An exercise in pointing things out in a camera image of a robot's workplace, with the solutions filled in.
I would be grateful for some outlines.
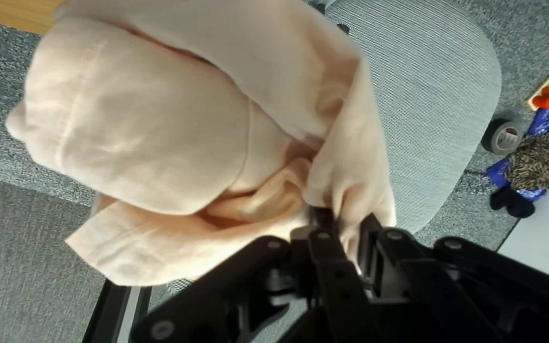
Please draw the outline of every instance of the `peach fabric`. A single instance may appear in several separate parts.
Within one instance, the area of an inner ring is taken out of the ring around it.
[[[70,0],[7,132],[99,194],[66,244],[116,284],[198,278],[331,208],[394,225],[368,61],[299,0]]]

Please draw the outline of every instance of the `gray upholstery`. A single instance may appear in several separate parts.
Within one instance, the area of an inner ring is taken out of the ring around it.
[[[497,55],[448,0],[337,0],[329,17],[371,61],[398,227],[415,233],[453,191],[495,111]]]

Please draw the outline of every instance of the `black plastic part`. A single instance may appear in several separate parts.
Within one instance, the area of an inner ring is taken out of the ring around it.
[[[371,217],[360,234],[364,290],[335,223],[326,214],[314,223],[293,231],[289,244],[272,236],[247,244],[135,324],[135,343],[246,343],[286,313],[286,297],[308,309],[286,343],[549,343],[547,274],[461,238],[429,250]],[[95,322],[110,328],[120,316],[99,303],[106,316]],[[87,343],[110,343],[101,337]]]
[[[141,288],[139,290],[137,309],[135,309],[135,315],[133,315],[135,316],[133,318],[133,326],[139,324],[145,318],[145,315],[148,311],[150,295],[152,295],[152,288]]]
[[[127,297],[129,288],[120,288],[106,280],[99,294],[97,307],[89,318],[82,343],[116,343]]]
[[[505,120],[505,118],[497,118],[497,120],[491,120],[482,135],[482,147],[490,153],[495,153],[495,154],[507,154],[511,153],[512,149],[505,151],[501,147],[495,147],[495,141],[497,141],[497,133],[499,133],[499,128],[501,126],[507,126],[511,124],[511,120]]]
[[[509,185],[493,191],[488,198],[488,204],[493,212],[499,212],[501,208],[505,208],[505,204],[509,202],[509,193],[512,193],[512,189]]]
[[[347,25],[343,25],[343,23],[339,23],[337,29],[341,29],[345,34],[350,32],[350,29]]]
[[[331,233],[333,236],[339,234],[337,221],[333,214],[326,208],[312,208],[310,210],[310,227]]]
[[[509,215],[524,219],[535,214],[535,204],[512,191],[507,198],[505,210]]]

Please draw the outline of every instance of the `gray carpet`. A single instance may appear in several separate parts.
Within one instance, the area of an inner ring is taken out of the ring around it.
[[[499,53],[505,84],[497,116],[528,124],[524,99],[549,76],[549,2],[453,2],[469,10]],[[0,27],[0,181],[26,185],[26,175],[42,179],[38,193],[0,183],[0,341],[5,343],[78,341],[101,286],[101,278],[63,246],[87,214],[76,204],[89,204],[91,193],[61,183],[63,177],[38,166],[17,170],[15,158],[28,156],[3,132],[3,116],[21,97],[36,40]],[[516,221],[488,208],[491,189],[480,175],[497,158],[476,149],[450,200],[417,234],[421,242],[457,234],[497,248],[505,240]]]
[[[103,278],[63,244],[87,208],[0,183],[0,343],[80,341]]]

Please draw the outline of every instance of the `floor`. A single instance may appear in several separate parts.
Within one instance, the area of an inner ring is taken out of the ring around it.
[[[87,208],[0,183],[0,343],[76,343],[103,276],[64,246]]]
[[[63,0],[0,0],[0,25],[42,34]]]

